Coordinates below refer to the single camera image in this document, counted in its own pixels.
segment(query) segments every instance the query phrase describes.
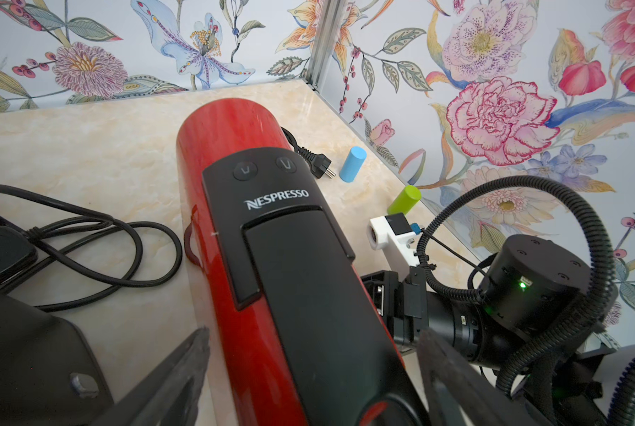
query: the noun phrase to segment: black power adapter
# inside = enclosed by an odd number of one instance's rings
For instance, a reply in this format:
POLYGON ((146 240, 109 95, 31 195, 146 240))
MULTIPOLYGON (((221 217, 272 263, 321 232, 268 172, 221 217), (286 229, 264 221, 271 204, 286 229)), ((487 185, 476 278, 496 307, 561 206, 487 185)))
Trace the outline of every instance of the black power adapter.
POLYGON ((0 226, 0 281, 11 277, 38 260, 33 244, 12 228, 0 226))

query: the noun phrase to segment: blue cylinder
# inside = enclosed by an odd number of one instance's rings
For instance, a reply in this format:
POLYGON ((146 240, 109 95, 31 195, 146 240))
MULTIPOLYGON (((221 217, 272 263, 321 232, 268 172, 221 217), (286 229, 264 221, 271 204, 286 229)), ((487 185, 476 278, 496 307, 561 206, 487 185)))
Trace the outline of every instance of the blue cylinder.
POLYGON ((367 152, 360 147, 353 147, 348 152, 348 157, 343 163, 343 167, 339 172, 339 177, 344 182, 353 182, 356 179, 356 175, 360 171, 360 167, 364 163, 364 159, 367 157, 367 152))

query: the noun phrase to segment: floral wallpaper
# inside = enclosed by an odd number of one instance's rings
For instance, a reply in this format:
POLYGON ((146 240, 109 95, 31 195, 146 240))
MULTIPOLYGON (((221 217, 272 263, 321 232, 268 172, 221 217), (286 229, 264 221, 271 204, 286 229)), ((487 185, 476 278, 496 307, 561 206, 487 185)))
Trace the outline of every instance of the floral wallpaper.
MULTIPOLYGON (((635 343, 635 0, 355 0, 333 56, 321 96, 433 212, 502 176, 580 192, 615 245, 600 338, 635 343)), ((531 234, 589 260, 570 212, 529 188, 446 223, 479 258, 531 234)))
POLYGON ((304 76, 307 4, 0 0, 0 113, 304 76))

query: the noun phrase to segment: coiled cable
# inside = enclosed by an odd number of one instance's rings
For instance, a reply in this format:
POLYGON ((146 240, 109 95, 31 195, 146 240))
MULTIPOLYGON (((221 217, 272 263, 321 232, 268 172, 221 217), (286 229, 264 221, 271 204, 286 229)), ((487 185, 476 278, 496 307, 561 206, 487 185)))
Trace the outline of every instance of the coiled cable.
POLYGON ((621 375, 613 393, 607 426, 635 424, 635 358, 621 375))
POLYGON ((154 287, 156 285, 161 285, 171 279, 174 275, 176 275, 176 272, 178 272, 180 264, 183 261, 183 248, 180 245, 180 239, 178 238, 176 233, 162 224, 158 224, 156 222, 131 222, 127 224, 111 217, 110 215, 100 213, 99 211, 85 209, 83 207, 78 207, 67 202, 55 200, 53 198, 46 197, 35 192, 22 190, 20 188, 8 185, 0 185, 0 193, 22 198, 23 200, 33 201, 38 204, 52 207, 54 209, 64 210, 70 213, 81 215, 77 217, 70 217, 68 219, 62 219, 60 221, 54 222, 53 224, 43 226, 42 228, 34 227, 30 230, 24 230, 7 220, 6 218, 0 216, 0 226, 7 226, 21 233, 29 240, 30 243, 49 255, 49 257, 41 260, 40 262, 33 264, 23 271, 20 271, 17 275, 7 277, 6 279, 2 280, 0 282, 0 293, 10 293, 17 286, 21 285, 27 279, 31 278, 34 274, 40 272, 40 270, 55 261, 62 263, 66 267, 73 269, 74 271, 86 277, 111 285, 111 287, 90 296, 84 297, 83 299, 78 299, 70 302, 55 303, 53 305, 36 306, 42 311, 54 312, 71 309, 72 307, 84 306, 88 303, 98 301, 116 292, 121 287, 154 287), (135 228, 158 229, 159 231, 167 234, 173 241, 176 248, 176 260, 173 264, 173 267, 163 277, 157 279, 148 279, 144 281, 136 281, 131 279, 131 277, 135 275, 135 272, 140 267, 143 253, 142 240, 140 239, 140 235, 135 232, 135 228), (124 230, 126 233, 128 233, 128 235, 133 239, 135 243, 135 258, 131 267, 122 278, 110 277, 108 275, 93 271, 92 269, 88 269, 80 263, 77 263, 74 260, 66 257, 67 253, 74 251, 87 243, 91 243, 96 239, 116 233, 121 230, 124 230), (99 232, 85 236, 82 239, 71 243, 70 245, 67 245, 60 250, 55 249, 54 247, 43 241, 44 239, 49 239, 54 236, 83 233, 88 231, 99 232))

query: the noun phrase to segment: round button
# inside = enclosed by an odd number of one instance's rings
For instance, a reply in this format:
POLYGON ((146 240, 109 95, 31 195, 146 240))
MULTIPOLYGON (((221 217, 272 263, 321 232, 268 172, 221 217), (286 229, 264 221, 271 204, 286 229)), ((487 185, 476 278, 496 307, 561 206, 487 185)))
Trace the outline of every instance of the round button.
POLYGON ((258 173, 258 168, 252 162, 241 162, 234 166, 232 175, 238 181, 248 181, 258 173))
POLYGON ((277 167, 280 168, 280 170, 283 170, 287 173, 296 172, 296 164, 294 164, 294 162, 287 157, 278 158, 277 160, 275 160, 275 164, 277 165, 277 167))

